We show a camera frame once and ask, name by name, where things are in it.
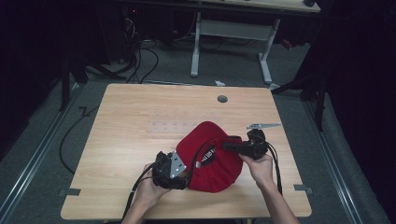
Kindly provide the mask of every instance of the left hand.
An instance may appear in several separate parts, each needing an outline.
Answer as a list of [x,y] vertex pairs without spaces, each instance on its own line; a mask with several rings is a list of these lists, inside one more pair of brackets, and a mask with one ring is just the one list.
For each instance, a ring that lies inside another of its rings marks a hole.
[[153,207],[165,193],[171,191],[170,189],[163,189],[162,187],[156,186],[151,177],[152,171],[150,169],[143,175],[142,181],[137,187],[134,201],[134,203],[138,203],[139,206],[145,206],[147,209]]

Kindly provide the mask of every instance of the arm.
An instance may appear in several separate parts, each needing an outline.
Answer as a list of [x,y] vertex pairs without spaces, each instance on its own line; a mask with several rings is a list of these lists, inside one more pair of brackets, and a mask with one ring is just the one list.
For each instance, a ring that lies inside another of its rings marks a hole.
[[300,223],[297,217],[291,212],[283,196],[277,191],[273,179],[272,157],[264,155],[261,159],[254,161],[250,157],[239,156],[247,163],[253,179],[262,191],[262,196],[274,223]]
[[154,185],[152,182],[152,172],[149,170],[142,178],[139,186],[137,187],[134,203],[128,209],[122,224],[140,224],[142,223],[143,216],[152,208],[160,198],[170,189],[163,189]]

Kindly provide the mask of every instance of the metal rail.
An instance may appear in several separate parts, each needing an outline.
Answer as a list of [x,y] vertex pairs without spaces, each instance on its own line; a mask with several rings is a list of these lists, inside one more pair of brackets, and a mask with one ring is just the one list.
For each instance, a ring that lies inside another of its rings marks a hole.
[[332,151],[327,143],[326,137],[324,133],[318,129],[318,125],[315,122],[315,110],[313,106],[309,102],[303,102],[303,107],[305,109],[305,112],[310,117],[312,126],[315,128],[318,140],[321,144],[323,157],[325,159],[326,165],[329,168],[330,176],[332,177],[332,182],[334,183],[341,203],[344,206],[349,222],[356,224],[363,223],[363,221],[361,220],[361,215],[359,214],[358,208],[353,201],[353,197],[349,191],[347,183],[341,175],[340,170],[338,169],[337,162],[332,156]]
[[8,194],[7,198],[0,207],[0,223],[7,223],[11,218],[12,213],[17,207],[19,201],[21,200],[24,192],[29,187],[35,173],[40,167],[41,162],[47,155],[50,149],[50,144],[52,142],[53,136],[58,131],[60,125],[62,124],[65,115],[69,111],[73,102],[78,98],[81,93],[83,86],[76,84],[71,92],[71,101],[63,111],[59,111],[55,120],[49,126],[49,129],[45,133],[43,139],[35,150],[34,155],[27,163],[26,167],[23,169],[21,175],[19,176],[17,182],[12,188],[11,192]]

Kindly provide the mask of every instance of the hand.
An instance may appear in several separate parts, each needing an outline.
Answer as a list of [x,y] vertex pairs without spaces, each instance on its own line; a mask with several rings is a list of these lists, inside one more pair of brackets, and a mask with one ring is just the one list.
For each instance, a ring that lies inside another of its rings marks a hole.
[[239,157],[247,164],[251,176],[256,181],[259,188],[266,184],[274,184],[273,158],[271,156],[265,154],[261,159],[256,161],[241,154],[239,154]]
[[170,189],[163,189],[159,186],[156,186],[152,181],[152,171],[151,169],[146,172],[142,177],[142,181],[137,187],[135,201],[134,203],[138,203],[139,205],[146,206],[147,208],[151,208],[160,200],[160,198],[167,192],[171,191]]
[[153,207],[161,199],[161,197],[171,191],[170,189],[163,189],[156,186],[152,182],[151,169],[148,170],[143,176],[142,180],[137,187],[134,203],[128,209],[122,224],[140,224],[142,223],[143,216],[146,212]]

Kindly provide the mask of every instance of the wooden table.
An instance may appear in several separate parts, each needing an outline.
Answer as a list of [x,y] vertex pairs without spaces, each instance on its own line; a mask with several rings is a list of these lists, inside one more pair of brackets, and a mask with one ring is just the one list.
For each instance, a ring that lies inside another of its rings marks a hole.
[[[228,98],[220,103],[220,95]],[[98,110],[70,189],[65,219],[119,219],[134,182],[159,151],[171,152],[196,125],[217,123],[227,134],[247,138],[252,123],[277,123],[271,92],[263,88],[110,84]],[[297,217],[311,207],[282,126],[264,129],[277,151],[284,197]],[[264,199],[244,164],[228,189],[207,193],[174,189],[146,218],[269,217]]]

